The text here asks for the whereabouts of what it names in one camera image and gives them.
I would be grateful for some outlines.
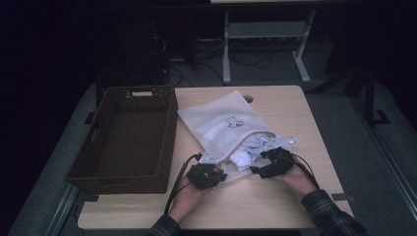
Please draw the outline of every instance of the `sleeve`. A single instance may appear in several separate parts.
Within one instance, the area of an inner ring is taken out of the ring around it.
[[[176,236],[180,231],[180,225],[174,219],[164,214],[156,224],[147,231],[145,236]]]
[[[350,214],[341,211],[325,190],[306,195],[301,204],[309,213],[313,222],[319,226],[324,236],[333,235],[371,235],[367,229]]]

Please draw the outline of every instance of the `white plastic bag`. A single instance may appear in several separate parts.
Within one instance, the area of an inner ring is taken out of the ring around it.
[[[200,163],[218,164],[228,174],[225,182],[251,174],[249,169],[242,171],[229,164],[230,156],[251,135],[268,139],[264,150],[295,139],[281,138],[274,132],[238,90],[205,104],[180,109],[178,114],[205,149]]]

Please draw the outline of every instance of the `wooden table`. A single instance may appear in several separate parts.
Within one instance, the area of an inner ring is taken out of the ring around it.
[[[343,193],[303,91],[296,86],[177,88],[179,108],[214,100],[234,90],[254,98],[252,107],[281,136],[295,136],[292,152],[304,157],[322,189]],[[84,229],[149,228],[163,214],[169,192],[185,160],[203,148],[178,118],[168,193],[99,196],[85,203],[79,218]],[[352,214],[347,201],[336,204]],[[220,184],[181,224],[184,229],[294,229],[314,227],[296,197],[283,184],[259,175]]]

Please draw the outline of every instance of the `logo on bag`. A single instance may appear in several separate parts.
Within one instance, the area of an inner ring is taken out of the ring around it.
[[[229,123],[229,128],[236,128],[243,126],[243,121],[238,121],[234,117],[227,118],[226,121]]]

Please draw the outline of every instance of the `wicker basket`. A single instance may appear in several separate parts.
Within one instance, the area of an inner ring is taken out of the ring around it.
[[[173,87],[109,88],[66,180],[92,195],[166,193],[177,109]]]

